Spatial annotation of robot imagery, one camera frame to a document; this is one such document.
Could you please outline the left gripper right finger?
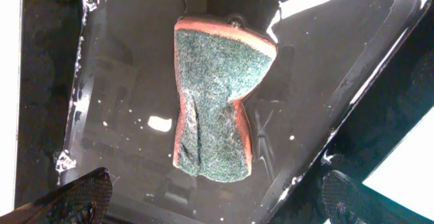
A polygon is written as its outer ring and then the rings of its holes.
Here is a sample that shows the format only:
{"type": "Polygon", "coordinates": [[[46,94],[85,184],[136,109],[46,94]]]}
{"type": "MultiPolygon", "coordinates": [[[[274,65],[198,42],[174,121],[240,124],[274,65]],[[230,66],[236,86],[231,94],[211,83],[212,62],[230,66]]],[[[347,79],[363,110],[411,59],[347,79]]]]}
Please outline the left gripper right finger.
{"type": "Polygon", "coordinates": [[[323,177],[322,202],[332,223],[399,223],[390,201],[332,170],[323,177]]]}

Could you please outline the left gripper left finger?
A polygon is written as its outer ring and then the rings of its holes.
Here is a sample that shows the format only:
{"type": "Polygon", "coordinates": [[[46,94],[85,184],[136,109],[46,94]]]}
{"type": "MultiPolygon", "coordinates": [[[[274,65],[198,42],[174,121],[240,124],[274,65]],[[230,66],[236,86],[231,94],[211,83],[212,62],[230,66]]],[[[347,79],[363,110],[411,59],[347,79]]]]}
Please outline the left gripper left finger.
{"type": "Polygon", "coordinates": [[[99,167],[3,215],[1,224],[101,223],[112,193],[109,170],[99,167]]]}

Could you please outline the dark sponge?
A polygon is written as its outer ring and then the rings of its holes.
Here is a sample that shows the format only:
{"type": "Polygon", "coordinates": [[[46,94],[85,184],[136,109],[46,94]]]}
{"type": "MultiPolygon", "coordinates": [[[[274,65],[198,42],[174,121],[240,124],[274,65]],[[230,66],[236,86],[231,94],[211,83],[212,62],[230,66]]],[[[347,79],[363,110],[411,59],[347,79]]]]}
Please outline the dark sponge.
{"type": "Polygon", "coordinates": [[[174,26],[174,70],[180,112],[173,165],[219,183],[252,173],[243,101],[277,57],[259,33],[221,21],[184,17],[174,26]]]}

